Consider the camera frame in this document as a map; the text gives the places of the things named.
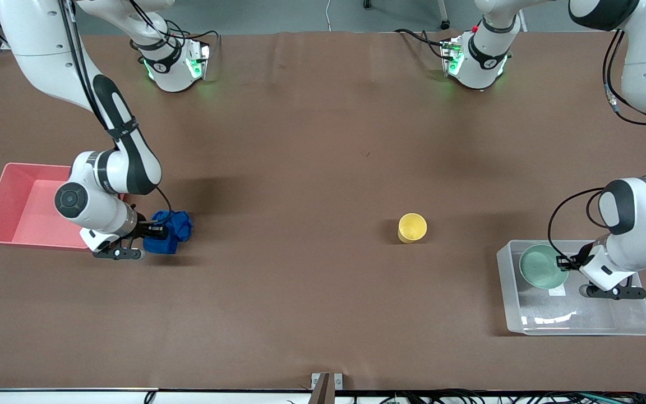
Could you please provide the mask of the clear plastic box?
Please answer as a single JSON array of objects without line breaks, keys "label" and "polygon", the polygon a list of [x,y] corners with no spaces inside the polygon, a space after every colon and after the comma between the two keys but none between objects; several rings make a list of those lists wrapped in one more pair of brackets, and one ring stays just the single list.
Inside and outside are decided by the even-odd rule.
[{"label": "clear plastic box", "polygon": [[[613,301],[583,297],[579,287],[590,284],[578,271],[569,271],[566,296],[552,297],[531,286],[520,274],[523,251],[533,245],[550,245],[558,255],[573,256],[584,241],[512,240],[497,252],[507,329],[531,337],[636,336],[646,337],[646,299]],[[635,274],[621,286],[643,287]]]}]

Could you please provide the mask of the metal table edge bracket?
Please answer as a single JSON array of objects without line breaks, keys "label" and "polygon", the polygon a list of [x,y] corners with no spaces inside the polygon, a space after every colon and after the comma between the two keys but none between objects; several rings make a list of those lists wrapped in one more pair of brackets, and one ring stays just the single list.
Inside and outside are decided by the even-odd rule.
[{"label": "metal table edge bracket", "polygon": [[344,387],[343,373],[312,373],[308,404],[335,404],[336,392]]}]

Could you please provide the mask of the pink plastic bin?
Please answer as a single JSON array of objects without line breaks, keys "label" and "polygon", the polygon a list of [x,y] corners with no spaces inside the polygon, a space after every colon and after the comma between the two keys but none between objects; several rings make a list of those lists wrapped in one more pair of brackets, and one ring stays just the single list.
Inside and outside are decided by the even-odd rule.
[{"label": "pink plastic bin", "polygon": [[137,214],[85,174],[53,164],[8,163],[0,176],[0,245],[90,251],[80,230],[126,236]]}]

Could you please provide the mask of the light green bowl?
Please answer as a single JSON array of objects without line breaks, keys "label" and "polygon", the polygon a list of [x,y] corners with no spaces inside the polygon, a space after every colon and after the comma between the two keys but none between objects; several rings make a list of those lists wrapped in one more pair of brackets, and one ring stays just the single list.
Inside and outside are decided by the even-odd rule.
[{"label": "light green bowl", "polygon": [[563,286],[569,274],[558,267],[557,258],[550,245],[530,246],[520,256],[520,274],[531,286],[546,291]]}]

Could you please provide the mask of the yellow plastic cup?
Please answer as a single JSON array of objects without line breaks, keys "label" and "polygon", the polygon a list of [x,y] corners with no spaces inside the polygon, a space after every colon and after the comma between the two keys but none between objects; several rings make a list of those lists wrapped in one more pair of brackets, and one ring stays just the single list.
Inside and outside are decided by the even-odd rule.
[{"label": "yellow plastic cup", "polygon": [[405,244],[415,243],[424,238],[428,224],[422,215],[410,213],[398,220],[398,240]]}]

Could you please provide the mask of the brown table cover sheet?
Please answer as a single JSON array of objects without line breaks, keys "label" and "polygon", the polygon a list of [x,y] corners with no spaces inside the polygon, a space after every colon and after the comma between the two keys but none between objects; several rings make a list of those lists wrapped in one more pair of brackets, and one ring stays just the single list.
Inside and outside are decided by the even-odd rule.
[{"label": "brown table cover sheet", "polygon": [[[88,36],[194,229],[137,261],[0,245],[0,388],[646,391],[646,337],[509,333],[496,263],[569,195],[646,174],[646,127],[603,94],[610,39],[519,34],[479,92],[400,34],[224,36],[217,79],[167,94]],[[110,146],[0,53],[0,174]]]}]

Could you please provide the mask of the blue cloth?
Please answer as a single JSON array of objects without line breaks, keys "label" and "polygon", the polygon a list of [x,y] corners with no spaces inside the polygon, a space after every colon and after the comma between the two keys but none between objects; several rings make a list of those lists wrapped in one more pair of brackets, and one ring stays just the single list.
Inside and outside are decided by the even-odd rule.
[{"label": "blue cloth", "polygon": [[147,253],[156,255],[175,255],[180,243],[188,241],[193,229],[193,223],[184,210],[157,210],[152,215],[152,221],[165,222],[162,231],[168,231],[166,240],[146,240],[143,238],[142,246]]}]

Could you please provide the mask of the white table edge rail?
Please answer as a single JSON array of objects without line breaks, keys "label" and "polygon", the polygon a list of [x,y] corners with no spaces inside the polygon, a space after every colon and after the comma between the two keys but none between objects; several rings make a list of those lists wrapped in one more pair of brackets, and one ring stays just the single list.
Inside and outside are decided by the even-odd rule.
[{"label": "white table edge rail", "polygon": [[[310,389],[3,388],[0,404],[308,404]],[[343,389],[335,404],[646,404],[646,393]]]}]

